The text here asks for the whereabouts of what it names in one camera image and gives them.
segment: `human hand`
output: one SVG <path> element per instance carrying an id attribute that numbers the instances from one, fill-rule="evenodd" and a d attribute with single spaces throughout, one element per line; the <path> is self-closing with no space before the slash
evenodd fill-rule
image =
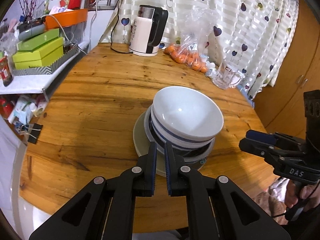
<path id="1" fill-rule="evenodd" d="M 307 185 L 303 187 L 300 192 L 300 198 L 306 199 L 315 189 L 316 185 Z M 287 185 L 287 191 L 285 193 L 284 203 L 288 208 L 292 208 L 298 202 L 297 197 L 297 186 L 293 183 L 292 180 L 289 181 Z M 315 208 L 320 204 L 320 186 L 316 189 L 316 191 L 310 196 L 308 203 L 306 204 L 303 211 L 308 211 L 311 208 Z"/>

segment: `gray chevron tray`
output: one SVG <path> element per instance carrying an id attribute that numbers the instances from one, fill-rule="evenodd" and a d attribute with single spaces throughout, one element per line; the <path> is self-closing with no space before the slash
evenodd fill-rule
<path id="1" fill-rule="evenodd" d="M 13 70 L 14 76 L 28 76 L 28 75 L 51 75 L 53 74 L 63 63 L 65 63 L 72 56 L 77 54 L 79 51 L 78 46 L 73 46 L 71 50 L 69 50 L 62 57 L 57 59 L 54 63 L 47 67 L 30 67 L 26 69 L 15 69 Z"/>

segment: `blue stripe on bowl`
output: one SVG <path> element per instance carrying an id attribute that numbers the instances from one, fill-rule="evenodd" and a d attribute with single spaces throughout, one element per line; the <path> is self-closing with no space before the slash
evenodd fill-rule
<path id="1" fill-rule="evenodd" d="M 151 120 L 151 124 L 152 124 L 152 127 L 153 127 L 153 129 L 158 133 L 157 135 L 160 135 L 160 137 L 163 139 L 163 140 L 165 140 L 166 142 L 170 142 L 170 140 L 168 140 L 166 137 L 164 137 L 158 130 L 157 130 L 157 128 L 156 128 L 156 126 L 153 124 L 153 121 Z M 196 150 L 196 149 L 194 149 L 194 148 L 186 148 L 186 147 L 182 147 L 182 146 L 180 146 L 180 145 L 177 145 L 177 144 L 174 144 L 174 143 L 172 143 L 172 146 L 175 146 L 175 147 L 177 147 L 178 149 L 181 149 L 181 150 L 188 150 L 188 151 L 193 151 L 193 150 Z"/>
<path id="2" fill-rule="evenodd" d="M 153 116 L 155 117 L 155 121 L 157 122 L 157 124 L 160 125 L 163 130 L 165 130 L 168 134 L 170 134 L 171 136 L 175 137 L 176 139 L 179 139 L 179 140 L 184 141 L 184 142 L 190 142 L 190 143 L 202 143 L 202 142 L 207 142 L 207 141 L 210 141 L 210 140 L 211 140 L 211 139 L 209 139 L 209 140 L 204 140 L 204 141 L 194 141 L 194 140 L 189 140 L 189 139 L 180 137 L 179 135 L 176 135 L 176 134 L 172 133 L 171 131 L 169 131 L 167 128 L 165 128 L 165 127 L 159 122 L 159 120 L 157 119 L 157 117 L 156 117 L 156 115 L 155 115 L 155 112 L 153 111 L 153 108 L 151 108 L 151 111 L 152 111 L 152 113 L 153 113 Z"/>

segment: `jar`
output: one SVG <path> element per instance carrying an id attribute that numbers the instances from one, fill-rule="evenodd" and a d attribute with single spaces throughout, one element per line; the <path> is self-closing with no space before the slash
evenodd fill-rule
<path id="1" fill-rule="evenodd" d="M 9 69 L 7 57 L 3 57 L 2 59 L 0 59 L 0 76 L 5 87 L 7 87 L 13 80 L 13 76 Z"/>

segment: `wooden cabinet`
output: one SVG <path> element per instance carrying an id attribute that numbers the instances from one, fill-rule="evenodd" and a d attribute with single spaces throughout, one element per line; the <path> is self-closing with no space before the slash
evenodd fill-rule
<path id="1" fill-rule="evenodd" d="M 264 127 L 270 125 L 298 91 L 314 59 L 319 35 L 319 23 L 306 2 L 299 0 L 296 31 L 276 84 L 273 88 L 263 88 L 254 99 L 255 110 Z"/>
<path id="2" fill-rule="evenodd" d="M 255 110 L 268 132 L 305 138 L 303 93 L 320 89 L 320 25 L 299 0 L 297 28 L 275 87 L 255 98 Z"/>

